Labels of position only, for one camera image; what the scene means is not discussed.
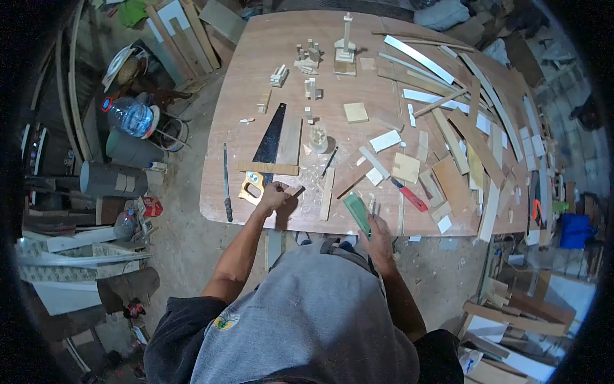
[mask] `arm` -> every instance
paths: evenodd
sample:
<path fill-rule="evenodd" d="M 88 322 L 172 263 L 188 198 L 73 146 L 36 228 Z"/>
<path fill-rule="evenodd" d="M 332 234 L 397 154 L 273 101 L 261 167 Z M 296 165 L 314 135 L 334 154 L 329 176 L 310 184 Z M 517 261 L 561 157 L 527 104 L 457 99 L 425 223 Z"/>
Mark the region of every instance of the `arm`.
<path fill-rule="evenodd" d="M 392 322 L 410 341 L 415 342 L 426 335 L 426 326 L 392 257 L 390 230 L 379 216 L 367 215 L 367 219 L 371 226 L 371 240 L 362 232 L 360 238 L 384 281 Z"/>
<path fill-rule="evenodd" d="M 200 296 L 216 297 L 227 305 L 239 297 L 249 277 L 256 256 L 258 239 L 265 220 L 290 197 L 282 182 L 267 184 L 260 203 L 228 248 L 222 253 L 211 280 Z"/>

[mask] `gray shirt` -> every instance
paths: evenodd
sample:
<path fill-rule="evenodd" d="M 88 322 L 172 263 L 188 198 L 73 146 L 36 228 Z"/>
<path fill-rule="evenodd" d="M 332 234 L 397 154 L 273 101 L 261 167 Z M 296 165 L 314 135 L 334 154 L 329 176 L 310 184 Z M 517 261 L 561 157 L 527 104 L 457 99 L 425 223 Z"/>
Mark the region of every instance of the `gray shirt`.
<path fill-rule="evenodd" d="M 392 324 L 364 259 L 322 242 L 280 257 L 204 330 L 191 383 L 416 383 L 418 354 Z"/>

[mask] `hand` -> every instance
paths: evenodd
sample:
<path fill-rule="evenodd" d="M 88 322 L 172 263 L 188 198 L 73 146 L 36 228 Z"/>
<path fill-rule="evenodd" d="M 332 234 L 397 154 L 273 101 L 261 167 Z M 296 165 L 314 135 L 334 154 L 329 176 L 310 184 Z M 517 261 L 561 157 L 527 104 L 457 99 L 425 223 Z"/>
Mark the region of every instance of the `hand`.
<path fill-rule="evenodd" d="M 371 227 L 371 240 L 362 231 L 360 239 L 373 259 L 373 263 L 382 274 L 393 272 L 397 269 L 397 264 L 392 256 L 392 239 L 388 224 L 381 217 L 367 214 L 367 221 Z"/>
<path fill-rule="evenodd" d="M 269 217 L 273 214 L 273 211 L 282 206 L 286 200 L 290 197 L 284 190 L 288 188 L 286 184 L 281 181 L 273 181 L 266 185 L 265 191 L 262 192 L 262 199 L 254 210 L 263 215 L 263 217 Z"/>

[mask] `red utility knife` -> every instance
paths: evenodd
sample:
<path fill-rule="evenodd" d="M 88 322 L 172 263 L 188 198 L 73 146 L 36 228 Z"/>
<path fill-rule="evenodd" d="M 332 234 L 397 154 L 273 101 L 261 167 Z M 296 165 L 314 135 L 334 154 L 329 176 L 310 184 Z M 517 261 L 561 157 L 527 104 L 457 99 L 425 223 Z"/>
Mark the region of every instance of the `red utility knife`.
<path fill-rule="evenodd" d="M 418 211 L 424 212 L 428 209 L 426 207 L 426 204 L 424 204 L 424 201 L 420 200 L 412 191 L 407 189 L 406 186 L 401 184 L 398 180 L 396 180 L 393 177 L 391 177 L 390 180 L 399 189 L 399 191 L 401 191 L 403 196 L 405 196 L 405 198 L 409 200 L 418 209 Z"/>

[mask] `green ruler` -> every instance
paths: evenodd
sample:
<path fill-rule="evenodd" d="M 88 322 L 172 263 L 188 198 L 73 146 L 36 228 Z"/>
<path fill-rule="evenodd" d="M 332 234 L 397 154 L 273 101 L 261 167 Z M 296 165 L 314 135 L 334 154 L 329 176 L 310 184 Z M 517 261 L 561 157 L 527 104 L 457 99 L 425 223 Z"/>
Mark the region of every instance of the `green ruler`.
<path fill-rule="evenodd" d="M 367 221 L 367 207 L 362 202 L 360 197 L 355 195 L 353 192 L 349 193 L 349 196 L 343 199 L 343 203 L 348 208 L 348 211 L 356 220 L 356 224 L 360 227 L 360 230 L 367 235 L 367 237 L 371 237 L 371 226 Z"/>

